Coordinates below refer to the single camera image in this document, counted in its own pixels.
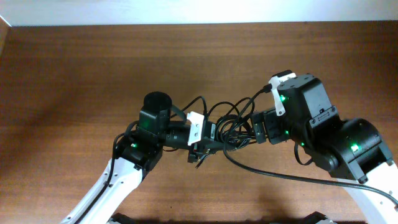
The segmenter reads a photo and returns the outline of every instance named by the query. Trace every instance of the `black cable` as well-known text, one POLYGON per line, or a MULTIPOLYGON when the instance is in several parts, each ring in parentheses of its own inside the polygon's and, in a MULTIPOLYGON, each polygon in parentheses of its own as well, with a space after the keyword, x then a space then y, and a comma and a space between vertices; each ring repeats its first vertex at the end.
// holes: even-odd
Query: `black cable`
POLYGON ((182 118, 182 122, 184 124, 187 122, 187 115, 182 110, 180 110, 178 107, 176 107, 175 105, 172 105, 172 111, 175 113, 175 115, 182 118))
MULTIPOLYGON (((237 109, 237 106, 242 103, 245 100, 250 100, 250 97, 245 97, 241 100, 239 100, 237 103, 232 104, 230 102, 224 101, 215 104, 210 110, 208 115, 210 116, 211 112, 219 105, 230 105, 232 108, 222 117, 220 117, 216 123, 216 133, 215 133, 215 140, 219 142, 225 142, 225 137, 227 134, 227 128, 230 126, 233 121, 238 117, 238 114, 240 113, 239 110, 237 109)), ((250 140, 252 140, 252 127, 248 123, 248 119, 251 117, 251 115, 254 112, 255 109, 255 104, 254 102, 251 103, 252 108, 250 113, 248 113, 244 118, 241 118, 239 120, 239 123, 235 125, 234 129, 239 128, 239 131, 236 131, 233 136, 228 141, 228 144, 235 146, 235 148, 229 149, 229 151, 235 151, 237 149, 241 149, 243 147, 246 147, 249 145, 250 140)))
POLYGON ((207 157, 209 157, 211 154, 205 154, 200 158, 200 162, 198 163, 198 165, 195 167, 196 169, 200 167, 200 165, 203 163, 203 161, 205 161, 205 159, 207 157))
POLYGON ((169 149, 169 150, 163 149, 164 152, 175 152, 175 151, 177 151, 177 150, 179 150, 179 149, 169 149))
POLYGON ((330 180, 320 180, 320 179, 313 179, 313 178, 308 178, 308 177, 297 177, 294 175, 286 175, 286 174, 278 174, 278 173, 274 173, 274 172, 268 172, 268 171, 264 171, 264 170, 259 170, 259 169, 255 169, 249 166, 246 166, 236 160, 234 160, 227 152, 226 149, 226 143, 228 142, 229 136, 233 131, 234 128, 234 124, 236 124, 239 121, 239 118, 242 117, 242 114, 246 111, 246 109, 249 107, 249 105, 254 101, 254 99, 257 98, 257 96, 259 96, 262 92, 264 91, 261 90, 259 92, 257 92, 250 100, 249 102, 246 104, 246 106, 242 109, 242 111, 239 113, 238 117, 235 119, 231 129, 228 131, 228 135, 227 138, 224 142, 224 148, 223 148, 223 152, 225 157, 231 161, 233 164, 237 165, 238 167, 245 169, 247 171, 256 173, 256 174, 261 174, 261 175, 267 175, 270 177, 278 177, 278 178, 282 178, 282 179, 289 179, 289 180, 297 180, 297 181, 302 181, 302 182, 309 182, 309 183, 314 183, 314 184, 323 184, 323 185, 332 185, 332 186, 339 186, 339 187, 351 187, 354 189, 361 189, 361 190, 368 190, 377 194, 380 194, 382 196, 385 196, 386 198, 388 198, 389 200, 391 200, 396 206, 398 206, 398 200, 395 199, 393 196, 391 196, 388 193, 385 193, 379 189, 375 189, 374 187, 369 187, 366 185, 361 185, 361 184, 349 184, 349 183, 342 183, 342 182, 337 182, 337 181, 330 181, 330 180))
MULTIPOLYGON (((194 100, 192 100, 191 103, 189 103, 186 107, 182 108, 181 111, 185 111, 186 109, 188 109, 190 106, 192 106, 192 104, 194 104, 194 103, 195 103, 197 100, 199 100, 199 99, 201 99, 202 102, 203 102, 203 115, 204 115, 205 117, 207 117, 207 105, 206 105, 206 100, 205 100, 205 98, 204 98, 203 96, 198 96, 198 97, 196 97, 196 98, 195 98, 194 100)), ((170 119, 171 119, 171 118, 174 118, 176 115, 177 115, 177 114, 173 114, 173 115, 170 117, 170 119)))
POLYGON ((308 166, 312 163, 312 158, 309 159, 306 163, 303 163, 300 160, 300 156, 299 156, 299 145, 297 143, 294 144, 294 156, 296 157, 296 161, 303 166, 308 166))
POLYGON ((124 132, 124 137, 127 137, 129 135, 129 133, 131 132, 131 129, 137 125, 139 123, 139 121, 135 121, 131 124, 129 124, 129 126, 127 126, 126 131, 124 132))

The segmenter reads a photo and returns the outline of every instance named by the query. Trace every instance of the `brown wood grain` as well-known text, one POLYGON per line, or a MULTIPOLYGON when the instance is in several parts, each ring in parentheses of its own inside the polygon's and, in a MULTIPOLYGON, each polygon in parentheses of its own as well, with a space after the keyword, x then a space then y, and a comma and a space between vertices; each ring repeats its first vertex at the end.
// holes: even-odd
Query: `brown wood grain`
MULTIPOLYGON (((164 91, 180 107, 203 95, 211 106, 251 96, 286 69, 319 77, 341 117, 372 122, 398 160, 397 37, 397 22, 11 28, 0 61, 0 219, 63 219, 96 182, 113 138, 138 118, 148 92, 164 91)), ((272 102, 260 96, 257 109, 272 102)), ((233 157, 330 179, 314 165, 298 165, 291 142, 253 145, 233 157)), ((199 169, 186 161, 186 151, 165 153, 117 212, 243 221, 319 211, 364 220, 338 187, 250 174, 222 154, 199 169)))

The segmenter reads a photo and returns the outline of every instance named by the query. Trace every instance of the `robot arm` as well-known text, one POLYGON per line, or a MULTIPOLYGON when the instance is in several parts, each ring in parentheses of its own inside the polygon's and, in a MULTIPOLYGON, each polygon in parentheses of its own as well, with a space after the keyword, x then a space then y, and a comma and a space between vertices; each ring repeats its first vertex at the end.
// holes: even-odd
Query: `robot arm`
MULTIPOLYGON (((351 183, 351 187, 356 187, 353 189, 347 187, 348 184, 339 184, 354 198, 369 223, 395 223, 398 220, 398 202, 391 197, 398 194, 398 179, 395 178, 398 169, 391 151, 371 123, 364 119, 340 120, 321 81, 310 74, 296 76, 290 70, 284 71, 274 75, 262 91, 273 94, 275 108, 254 113, 254 98, 251 98, 252 111, 242 118, 242 111, 240 115, 230 112, 236 110, 239 114, 236 106, 250 98, 244 98, 235 105, 221 102, 233 108, 216 123, 208 121, 216 105, 209 113, 205 109, 204 114, 191 112, 186 116, 172 105, 171 98, 165 93, 149 93, 144 98, 139 121, 127 127, 119 142, 116 142, 118 138, 115 140, 113 159, 103 175, 62 223, 106 223, 124 198, 155 167, 162 157, 164 146, 188 150, 188 162, 200 161, 198 167, 217 151, 224 150, 226 154, 226 151, 256 142, 261 144, 267 139, 271 144, 293 140, 312 157, 303 165, 313 161, 338 182, 351 183), (171 111, 182 121, 171 121, 171 111), (229 124, 233 128, 227 131, 229 124), (373 190, 369 187, 358 190, 361 186, 370 186, 373 190)), ((265 175, 269 174, 281 178, 288 176, 270 172, 265 175)), ((306 181, 303 177, 287 179, 306 181)), ((309 182, 318 184, 327 182, 311 180, 309 182)))

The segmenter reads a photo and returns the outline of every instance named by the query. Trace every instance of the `white bracket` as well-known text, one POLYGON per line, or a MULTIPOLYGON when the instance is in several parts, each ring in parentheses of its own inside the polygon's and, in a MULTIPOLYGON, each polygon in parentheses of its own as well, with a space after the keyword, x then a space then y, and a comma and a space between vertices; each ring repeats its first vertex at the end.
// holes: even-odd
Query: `white bracket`
POLYGON ((191 128, 189 131, 188 145, 191 146, 193 143, 196 143, 201 140, 201 134, 203 129, 203 122, 205 120, 205 116, 202 114, 191 112, 187 114, 187 119, 191 121, 191 128))
POLYGON ((287 81, 288 79, 296 77, 296 74, 294 72, 284 75, 282 77, 274 76, 269 80, 269 84, 272 85, 271 92, 274 95, 274 101, 275 101, 275 109, 276 109, 276 115, 277 116, 282 116, 285 114, 285 108, 284 105, 282 104, 282 101, 280 100, 280 96, 277 90, 277 87, 284 81, 287 81))

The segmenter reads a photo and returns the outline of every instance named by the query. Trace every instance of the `white wall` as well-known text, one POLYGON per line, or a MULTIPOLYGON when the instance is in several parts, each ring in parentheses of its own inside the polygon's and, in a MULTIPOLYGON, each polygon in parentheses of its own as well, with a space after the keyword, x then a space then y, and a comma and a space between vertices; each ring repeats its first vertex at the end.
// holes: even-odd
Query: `white wall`
POLYGON ((12 26, 398 19, 396 0, 0 0, 12 26))

